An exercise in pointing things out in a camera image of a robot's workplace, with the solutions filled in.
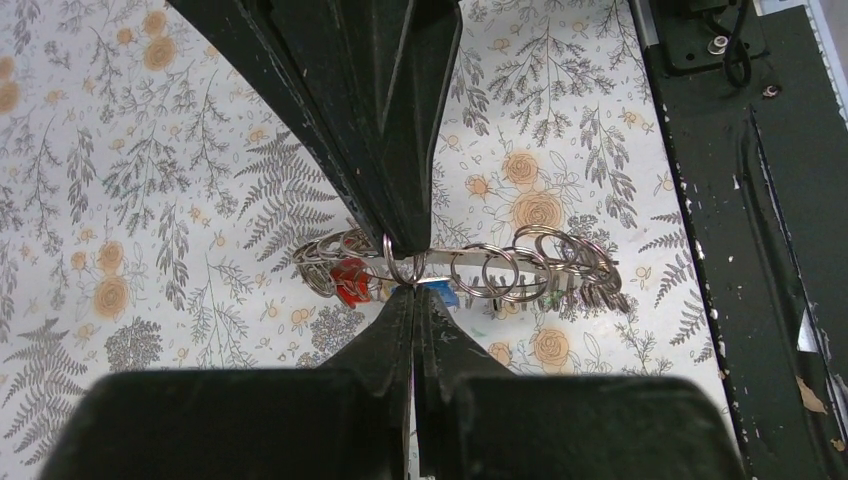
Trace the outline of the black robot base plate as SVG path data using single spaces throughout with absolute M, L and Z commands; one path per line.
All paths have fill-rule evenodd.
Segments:
M 752 479 L 847 475 L 847 128 L 804 2 L 635 1 Z

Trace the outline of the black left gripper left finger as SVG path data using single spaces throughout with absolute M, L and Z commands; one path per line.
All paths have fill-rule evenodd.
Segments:
M 128 371 L 100 379 L 44 479 L 404 479 L 414 292 L 312 369 Z

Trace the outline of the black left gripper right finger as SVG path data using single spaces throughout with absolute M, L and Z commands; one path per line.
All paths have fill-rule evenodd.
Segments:
M 419 288 L 420 471 L 437 479 L 741 479 L 724 421 L 677 377 L 518 375 Z

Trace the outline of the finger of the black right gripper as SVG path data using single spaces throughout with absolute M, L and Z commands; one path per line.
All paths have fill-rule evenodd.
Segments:
M 446 89 L 461 37 L 457 1 L 389 1 L 379 23 L 392 61 L 382 119 L 381 167 L 387 175 L 384 232 L 396 257 L 430 246 L 432 169 Z
M 380 140 L 392 74 L 379 34 L 388 2 L 175 3 L 303 143 L 375 243 L 391 242 Z

